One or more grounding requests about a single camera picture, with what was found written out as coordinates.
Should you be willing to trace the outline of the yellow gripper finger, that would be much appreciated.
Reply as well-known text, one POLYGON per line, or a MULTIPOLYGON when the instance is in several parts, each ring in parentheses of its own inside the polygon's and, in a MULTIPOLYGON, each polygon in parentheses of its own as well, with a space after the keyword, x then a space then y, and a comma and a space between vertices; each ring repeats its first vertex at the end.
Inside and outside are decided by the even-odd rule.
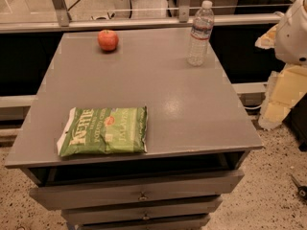
POLYGON ((263 35, 257 38, 255 42, 255 46, 261 49, 273 49, 275 45, 275 34, 276 34, 277 26, 272 26, 268 31, 266 31, 263 35))
POLYGON ((262 102, 258 124, 263 129, 280 126, 291 109, 307 93, 307 66, 286 64, 268 79, 265 100, 262 102))

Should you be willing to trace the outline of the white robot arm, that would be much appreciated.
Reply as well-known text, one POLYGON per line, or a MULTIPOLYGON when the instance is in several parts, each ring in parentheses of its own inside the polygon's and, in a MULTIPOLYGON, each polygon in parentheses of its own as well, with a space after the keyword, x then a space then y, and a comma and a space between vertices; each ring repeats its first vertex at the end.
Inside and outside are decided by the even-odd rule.
POLYGON ((269 76, 258 119, 261 128, 274 129, 307 94, 307 0, 295 0, 255 46, 274 49, 275 57, 285 63, 280 73, 269 76))

